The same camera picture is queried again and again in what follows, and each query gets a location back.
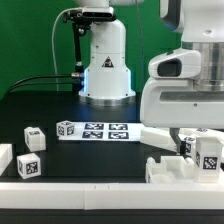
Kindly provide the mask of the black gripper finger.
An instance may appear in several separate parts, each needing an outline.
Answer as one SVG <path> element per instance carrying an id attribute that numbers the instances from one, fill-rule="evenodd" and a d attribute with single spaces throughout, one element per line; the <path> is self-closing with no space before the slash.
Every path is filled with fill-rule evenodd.
<path id="1" fill-rule="evenodd" d="M 176 153 L 178 155 L 185 155 L 186 154 L 186 142 L 182 141 L 181 138 L 179 137 L 179 128 L 171 128 L 169 130 L 169 134 L 174 141 L 176 145 Z"/>

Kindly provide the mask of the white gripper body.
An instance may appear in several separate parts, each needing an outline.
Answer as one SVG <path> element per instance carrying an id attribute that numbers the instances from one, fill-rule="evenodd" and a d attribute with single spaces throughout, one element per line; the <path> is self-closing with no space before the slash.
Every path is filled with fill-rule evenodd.
<path id="1" fill-rule="evenodd" d="M 224 92 L 195 91 L 189 79 L 150 78 L 140 121 L 147 127 L 224 129 Z"/>

